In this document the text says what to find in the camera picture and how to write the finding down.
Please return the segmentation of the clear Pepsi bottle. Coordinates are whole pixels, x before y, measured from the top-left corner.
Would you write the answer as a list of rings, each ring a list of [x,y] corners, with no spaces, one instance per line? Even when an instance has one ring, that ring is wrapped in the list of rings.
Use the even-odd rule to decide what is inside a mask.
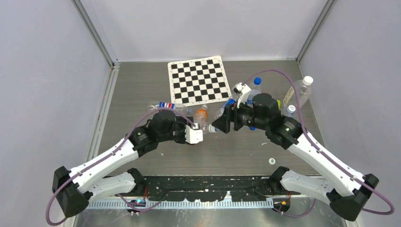
[[[262,92],[262,89],[261,89],[261,85],[255,85],[253,82],[250,83],[249,87],[250,87],[251,91],[249,92],[249,95],[248,95],[248,98],[246,100],[246,103],[249,106],[252,106],[253,105],[254,96],[257,95],[257,94],[260,94]]]

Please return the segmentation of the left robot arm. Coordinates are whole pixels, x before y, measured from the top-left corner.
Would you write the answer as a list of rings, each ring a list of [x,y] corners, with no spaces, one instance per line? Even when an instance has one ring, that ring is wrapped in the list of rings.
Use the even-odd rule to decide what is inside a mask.
[[[46,220],[50,220],[50,207],[57,201],[65,218],[71,218],[97,200],[130,192],[134,196],[145,190],[145,180],[136,169],[118,176],[107,175],[120,166],[153,151],[159,143],[175,141],[194,145],[203,141],[203,132],[193,118],[177,110],[159,108],[146,113],[117,144],[101,155],[79,166],[64,166],[54,171],[52,192],[46,208]]]

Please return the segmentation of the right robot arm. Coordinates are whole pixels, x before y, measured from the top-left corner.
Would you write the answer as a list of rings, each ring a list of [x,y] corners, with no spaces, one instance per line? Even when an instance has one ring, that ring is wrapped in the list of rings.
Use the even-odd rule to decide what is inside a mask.
[[[307,162],[324,179],[305,176],[280,166],[271,175],[270,189],[276,194],[299,192],[330,206],[340,217],[355,221],[370,199],[379,179],[352,169],[322,146],[300,122],[283,116],[277,100],[266,93],[253,98],[253,105],[226,105],[223,114],[214,120],[214,127],[223,133],[238,131],[244,126],[263,130],[266,137]]]

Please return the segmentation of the white blue bottle cap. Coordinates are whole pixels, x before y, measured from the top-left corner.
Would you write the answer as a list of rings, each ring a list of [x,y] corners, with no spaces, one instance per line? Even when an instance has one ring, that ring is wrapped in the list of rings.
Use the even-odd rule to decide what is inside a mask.
[[[217,131],[218,131],[218,129],[215,128],[214,126],[212,126],[212,125],[209,125],[209,126],[208,126],[208,132],[210,132],[210,133],[215,133],[215,132],[217,132]]]

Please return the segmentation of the clear plastic bottle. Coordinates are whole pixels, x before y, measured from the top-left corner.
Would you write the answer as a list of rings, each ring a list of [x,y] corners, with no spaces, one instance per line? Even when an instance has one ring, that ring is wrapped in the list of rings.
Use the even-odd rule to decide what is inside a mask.
[[[208,133],[210,133],[210,132],[208,132],[208,126],[209,126],[209,125],[211,125],[211,124],[206,123],[206,124],[200,125],[200,129],[202,129],[203,134],[208,134]]]

